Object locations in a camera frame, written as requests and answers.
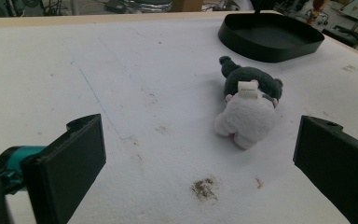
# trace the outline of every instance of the floor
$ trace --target floor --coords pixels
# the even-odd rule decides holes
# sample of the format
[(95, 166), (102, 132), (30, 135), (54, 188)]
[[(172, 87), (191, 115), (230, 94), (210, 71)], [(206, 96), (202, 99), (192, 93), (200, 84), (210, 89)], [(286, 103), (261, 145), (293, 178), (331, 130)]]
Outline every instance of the floor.
[[(248, 1), (248, 0), (233, 0), (236, 3), (240, 3), (241, 1)], [(112, 12), (108, 12), (104, 9), (106, 3), (109, 0), (76, 0), (77, 5), (75, 6), (75, 11), (77, 15), (101, 15), (101, 14), (112, 14)], [(211, 4), (215, 4), (218, 0), (205, 0), (204, 1), (204, 8), (205, 6), (210, 6)], [(315, 29), (322, 31), (323, 29), (332, 29), (336, 25), (339, 25), (344, 28), (351, 29), (353, 25), (356, 23), (355, 19), (349, 18), (347, 16), (341, 15), (339, 10), (343, 7), (338, 2), (330, 1), (328, 5), (324, 8), (323, 13), (328, 15), (327, 22), (323, 23), (323, 18), (318, 17), (316, 21), (312, 24), (312, 27)], [(296, 18), (299, 21), (307, 22), (307, 15), (306, 13), (312, 9), (312, 0), (309, 0), (301, 10), (298, 12), (287, 12), (284, 13), (288, 16)], [(62, 1), (62, 15), (73, 15), (74, 5), (70, 3), (70, 0), (63, 0)]]

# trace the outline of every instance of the dark green plush toy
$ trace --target dark green plush toy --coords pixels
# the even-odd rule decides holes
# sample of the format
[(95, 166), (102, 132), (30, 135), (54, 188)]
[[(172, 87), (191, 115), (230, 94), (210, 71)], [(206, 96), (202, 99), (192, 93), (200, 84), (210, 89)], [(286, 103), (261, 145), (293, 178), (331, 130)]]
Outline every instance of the dark green plush toy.
[(228, 56), (219, 59), (222, 64), (222, 74), (226, 78), (225, 97), (235, 95), (238, 92), (239, 81), (258, 81), (258, 89), (264, 92), (268, 97), (276, 99), (278, 102), (282, 96), (283, 83), (280, 79), (273, 78), (269, 74), (253, 67), (241, 67), (232, 62)]

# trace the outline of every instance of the white plush toy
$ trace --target white plush toy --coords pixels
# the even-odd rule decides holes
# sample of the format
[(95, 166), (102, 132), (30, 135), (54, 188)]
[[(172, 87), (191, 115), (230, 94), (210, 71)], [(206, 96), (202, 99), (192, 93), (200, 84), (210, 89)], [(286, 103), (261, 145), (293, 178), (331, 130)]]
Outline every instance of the white plush toy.
[(226, 100), (226, 109), (214, 120), (214, 128), (224, 136), (234, 134), (240, 147), (252, 147), (274, 126), (274, 102), (258, 89), (256, 80), (239, 82), (238, 92)]

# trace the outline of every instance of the plush toy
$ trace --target plush toy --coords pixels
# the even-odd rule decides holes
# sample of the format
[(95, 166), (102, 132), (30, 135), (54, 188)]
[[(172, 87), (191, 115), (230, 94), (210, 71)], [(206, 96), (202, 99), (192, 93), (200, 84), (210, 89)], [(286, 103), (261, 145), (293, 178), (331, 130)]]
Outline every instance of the plush toy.
[(253, 67), (241, 67), (228, 56), (223, 56), (219, 59), (222, 64), (222, 74), (226, 78), (225, 97), (234, 95), (238, 92), (238, 82), (257, 80), (259, 89), (265, 93), (265, 98), (269, 99), (276, 106), (282, 96), (282, 82), (273, 78), (269, 74)]
[[(241, 88), (241, 84), (254, 84), (252, 90)], [(258, 89), (256, 80), (239, 82), (240, 90), (234, 95), (226, 97), (227, 106), (223, 113), (214, 120), (215, 130), (224, 135), (234, 137), (234, 142), (246, 149), (262, 140), (273, 127), (275, 122), (274, 104), (263, 97)]]

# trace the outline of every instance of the black tray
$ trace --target black tray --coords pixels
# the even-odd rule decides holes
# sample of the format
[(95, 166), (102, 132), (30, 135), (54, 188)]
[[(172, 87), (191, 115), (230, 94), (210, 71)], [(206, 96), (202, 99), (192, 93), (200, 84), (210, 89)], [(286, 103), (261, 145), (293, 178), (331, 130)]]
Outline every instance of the black tray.
[(229, 49), (250, 59), (279, 63), (316, 51), (324, 35), (276, 13), (228, 14), (218, 33)]

